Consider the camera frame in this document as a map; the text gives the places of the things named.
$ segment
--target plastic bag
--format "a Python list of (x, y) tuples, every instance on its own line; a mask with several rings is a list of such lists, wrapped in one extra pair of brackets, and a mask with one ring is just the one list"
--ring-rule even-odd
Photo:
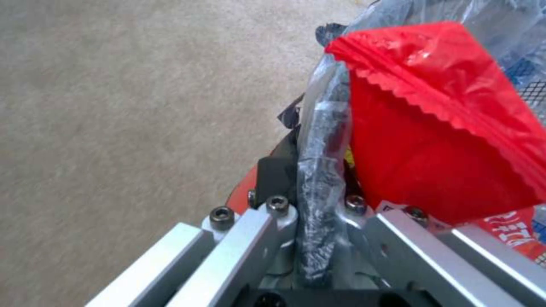
[[(544, 0), (381, 0), (366, 9), (344, 34), (406, 24), (453, 20), (462, 22), (497, 60), (512, 80), (526, 82), (545, 71), (543, 45)], [(506, 23), (507, 20), (517, 25)], [(341, 204), (343, 153), (351, 134), (349, 84), (345, 66), (324, 55), (309, 80), (298, 139), (298, 206), (300, 210), (296, 285), (330, 287), (336, 240), (346, 238), (334, 218)], [(351, 260), (337, 265), (350, 265)]]
[(456, 224), (546, 200), (546, 132), (495, 60), (454, 22), (352, 33), (351, 149), (372, 207)]

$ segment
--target clear plastic bag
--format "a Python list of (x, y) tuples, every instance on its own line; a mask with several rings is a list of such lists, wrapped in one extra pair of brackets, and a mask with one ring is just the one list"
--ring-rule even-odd
[[(546, 71), (546, 52), (542, 52), (545, 7), (545, 0), (381, 0), (366, 9), (344, 34), (443, 20), (462, 22), (513, 83), (525, 87)], [(509, 74), (522, 63), (531, 65), (532, 72), (516, 69)], [(340, 274), (338, 278), (333, 273), (333, 267), (340, 265), (345, 267), (341, 271), (350, 271), (347, 267), (352, 263), (351, 259), (334, 257), (339, 242), (347, 240), (335, 208), (345, 198), (343, 156), (351, 136), (348, 98), (347, 70), (331, 55), (324, 55), (308, 83), (298, 139), (296, 286), (352, 285), (351, 276)]]

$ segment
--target screw head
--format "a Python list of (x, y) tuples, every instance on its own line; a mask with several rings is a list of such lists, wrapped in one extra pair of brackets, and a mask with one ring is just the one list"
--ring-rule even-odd
[(345, 198), (345, 209), (355, 215), (364, 215), (368, 206), (362, 196), (348, 195)]
[(209, 220), (213, 229), (226, 231), (235, 223), (235, 214), (231, 208), (220, 206), (210, 211)]
[(270, 196), (265, 201), (266, 208), (268, 213), (274, 217), (282, 217), (288, 214), (288, 198), (283, 195), (273, 195)]
[(403, 211), (421, 226), (426, 228), (429, 225), (429, 217), (421, 208), (407, 206)]
[(248, 190), (247, 194), (248, 206), (254, 208), (254, 202), (256, 201), (256, 190)]

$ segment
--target red plastic bag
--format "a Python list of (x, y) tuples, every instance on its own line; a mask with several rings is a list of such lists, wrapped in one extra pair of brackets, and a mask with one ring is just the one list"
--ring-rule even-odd
[(351, 149), (374, 208), (455, 224), (546, 200), (546, 133), (462, 25), (353, 32), (326, 52), (350, 72)]

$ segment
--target metal bracket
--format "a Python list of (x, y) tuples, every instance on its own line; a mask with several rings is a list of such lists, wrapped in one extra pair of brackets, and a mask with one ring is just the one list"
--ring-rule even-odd
[(178, 223), (87, 306), (164, 305), (213, 248), (212, 233)]
[(277, 223), (248, 209), (167, 306), (231, 306), (258, 285), (278, 249)]
[(360, 245), (394, 288), (417, 283), (443, 306), (521, 306), (402, 211), (369, 219)]
[(546, 305), (546, 270), (474, 225), (438, 236), (471, 265), (527, 306)]

